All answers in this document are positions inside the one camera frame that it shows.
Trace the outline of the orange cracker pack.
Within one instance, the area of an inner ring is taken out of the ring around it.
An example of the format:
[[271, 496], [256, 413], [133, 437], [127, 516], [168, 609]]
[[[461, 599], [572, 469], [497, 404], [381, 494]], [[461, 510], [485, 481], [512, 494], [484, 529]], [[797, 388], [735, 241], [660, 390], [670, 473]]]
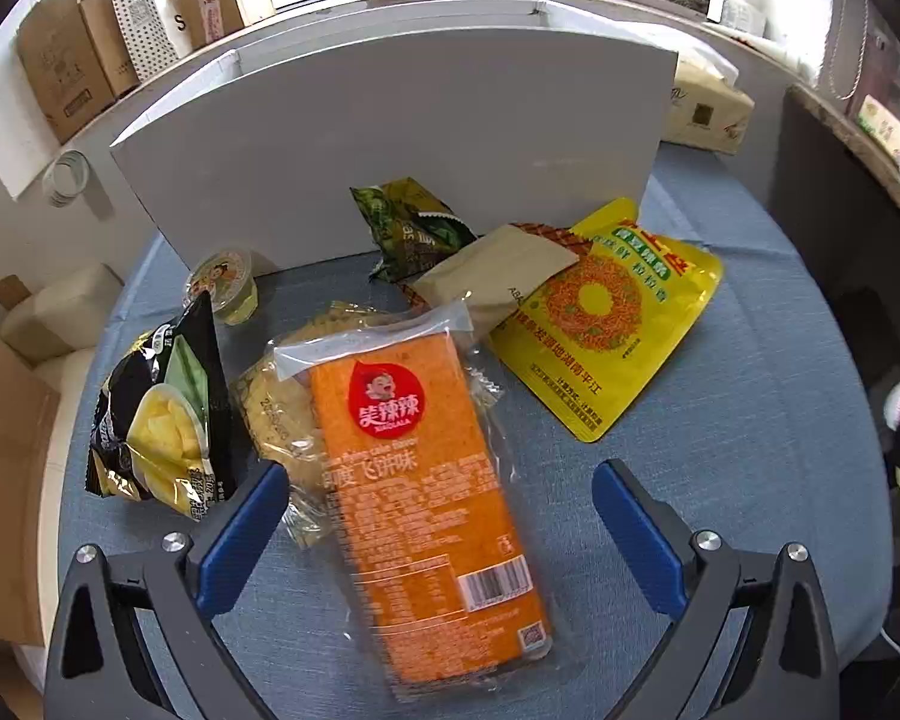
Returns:
[[464, 361], [463, 301], [274, 351], [310, 395], [347, 572], [398, 694], [549, 655], [553, 626]]

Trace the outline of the clear jelly cup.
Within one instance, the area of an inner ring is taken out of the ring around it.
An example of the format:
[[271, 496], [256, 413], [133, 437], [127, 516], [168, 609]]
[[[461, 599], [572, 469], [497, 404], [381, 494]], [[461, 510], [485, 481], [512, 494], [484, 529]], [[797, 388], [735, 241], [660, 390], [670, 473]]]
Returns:
[[233, 327], [245, 323], [258, 307], [258, 288], [253, 278], [250, 252], [238, 247], [219, 250], [196, 265], [183, 286], [183, 305], [188, 307], [206, 293], [219, 322]]

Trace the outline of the black yellow chip bag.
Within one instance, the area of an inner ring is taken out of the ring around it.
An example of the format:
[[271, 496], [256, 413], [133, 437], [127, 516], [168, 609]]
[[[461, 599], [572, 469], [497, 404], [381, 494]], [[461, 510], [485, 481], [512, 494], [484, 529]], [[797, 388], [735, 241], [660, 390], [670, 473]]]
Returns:
[[235, 489], [232, 410], [208, 294], [139, 335], [98, 390], [86, 491], [201, 520]]

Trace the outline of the yellow kuromi popcorn bag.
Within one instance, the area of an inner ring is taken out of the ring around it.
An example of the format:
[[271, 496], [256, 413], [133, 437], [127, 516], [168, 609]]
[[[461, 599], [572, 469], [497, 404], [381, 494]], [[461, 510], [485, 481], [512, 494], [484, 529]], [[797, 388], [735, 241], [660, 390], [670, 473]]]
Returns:
[[290, 496], [283, 523], [301, 550], [312, 548], [333, 530], [322, 483], [326, 447], [313, 416], [310, 392], [295, 379], [279, 379], [274, 349], [402, 318], [403, 314], [380, 312], [370, 305], [333, 301], [302, 327], [273, 338], [263, 356], [230, 384], [233, 403], [242, 413], [258, 457], [286, 468]]

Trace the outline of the large cardboard sheet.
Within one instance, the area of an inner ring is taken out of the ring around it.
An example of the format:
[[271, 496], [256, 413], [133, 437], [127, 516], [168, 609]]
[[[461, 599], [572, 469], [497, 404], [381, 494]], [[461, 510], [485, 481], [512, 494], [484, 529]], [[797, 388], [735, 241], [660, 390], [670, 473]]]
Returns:
[[0, 338], [0, 640], [40, 645], [38, 524], [58, 392]]

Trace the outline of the yellow sunflower pouch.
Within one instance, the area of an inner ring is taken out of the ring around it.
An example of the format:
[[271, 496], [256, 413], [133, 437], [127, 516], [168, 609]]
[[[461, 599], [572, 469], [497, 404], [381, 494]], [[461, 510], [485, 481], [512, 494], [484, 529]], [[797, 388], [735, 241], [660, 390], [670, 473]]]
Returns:
[[613, 200], [571, 227], [585, 252], [491, 333], [491, 348], [578, 440], [603, 437], [701, 317], [724, 276], [696, 245]]

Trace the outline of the beige sofa cushion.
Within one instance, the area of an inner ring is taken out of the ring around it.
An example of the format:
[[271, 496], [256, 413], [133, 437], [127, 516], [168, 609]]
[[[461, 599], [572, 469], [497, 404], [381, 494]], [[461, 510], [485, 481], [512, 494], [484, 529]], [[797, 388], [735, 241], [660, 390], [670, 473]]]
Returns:
[[121, 291], [123, 281], [107, 265], [87, 266], [9, 310], [0, 337], [32, 366], [94, 348]]

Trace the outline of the beige paper snack pack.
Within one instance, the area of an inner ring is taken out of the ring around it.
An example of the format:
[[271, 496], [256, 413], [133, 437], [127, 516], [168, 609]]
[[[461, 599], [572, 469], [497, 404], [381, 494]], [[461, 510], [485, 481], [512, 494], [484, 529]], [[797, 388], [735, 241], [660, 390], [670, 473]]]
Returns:
[[482, 340], [549, 278], [577, 262], [578, 255], [559, 242], [504, 224], [432, 266], [411, 291], [432, 309], [461, 299]]

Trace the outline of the dark green snack bag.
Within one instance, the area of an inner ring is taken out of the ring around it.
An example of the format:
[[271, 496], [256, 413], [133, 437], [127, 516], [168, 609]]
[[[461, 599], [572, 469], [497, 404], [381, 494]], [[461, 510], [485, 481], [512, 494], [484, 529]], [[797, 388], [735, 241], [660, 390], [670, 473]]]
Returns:
[[349, 192], [380, 250], [371, 280], [417, 277], [476, 240], [471, 227], [413, 177]]

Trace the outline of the clear tape roll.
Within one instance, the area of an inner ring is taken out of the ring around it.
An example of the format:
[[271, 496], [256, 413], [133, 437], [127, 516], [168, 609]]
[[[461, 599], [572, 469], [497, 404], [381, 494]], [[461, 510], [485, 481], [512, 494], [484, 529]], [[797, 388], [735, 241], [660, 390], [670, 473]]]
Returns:
[[63, 151], [41, 176], [45, 200], [55, 208], [66, 208], [84, 195], [90, 178], [86, 156], [74, 149]]

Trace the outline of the tissue pack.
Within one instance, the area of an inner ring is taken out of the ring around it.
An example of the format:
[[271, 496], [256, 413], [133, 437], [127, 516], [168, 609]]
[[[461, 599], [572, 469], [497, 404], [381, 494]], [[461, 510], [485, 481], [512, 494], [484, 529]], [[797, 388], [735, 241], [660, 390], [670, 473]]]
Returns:
[[753, 112], [754, 101], [746, 93], [679, 60], [662, 140], [733, 156]]

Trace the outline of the white storage box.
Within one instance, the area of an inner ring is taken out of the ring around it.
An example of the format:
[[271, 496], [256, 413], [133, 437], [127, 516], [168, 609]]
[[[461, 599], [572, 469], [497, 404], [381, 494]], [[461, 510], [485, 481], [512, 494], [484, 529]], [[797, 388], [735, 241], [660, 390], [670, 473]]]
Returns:
[[229, 50], [110, 151], [183, 262], [238, 247], [272, 273], [367, 252], [352, 190], [404, 177], [478, 232], [639, 199], [676, 64], [548, 0], [375, 8]]

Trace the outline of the tall cardboard box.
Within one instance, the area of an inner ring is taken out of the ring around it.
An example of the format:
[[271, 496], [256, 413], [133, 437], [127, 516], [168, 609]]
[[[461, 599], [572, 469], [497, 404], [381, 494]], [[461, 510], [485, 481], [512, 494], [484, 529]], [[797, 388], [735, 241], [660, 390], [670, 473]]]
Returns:
[[112, 0], [40, 0], [17, 54], [59, 143], [139, 85]]

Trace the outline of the white dotted paper bag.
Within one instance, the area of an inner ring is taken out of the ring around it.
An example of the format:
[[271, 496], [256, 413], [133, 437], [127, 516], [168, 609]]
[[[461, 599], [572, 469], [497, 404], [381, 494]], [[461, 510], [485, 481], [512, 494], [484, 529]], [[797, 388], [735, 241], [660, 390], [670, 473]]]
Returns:
[[112, 5], [139, 83], [148, 82], [193, 50], [176, 0], [112, 0]]

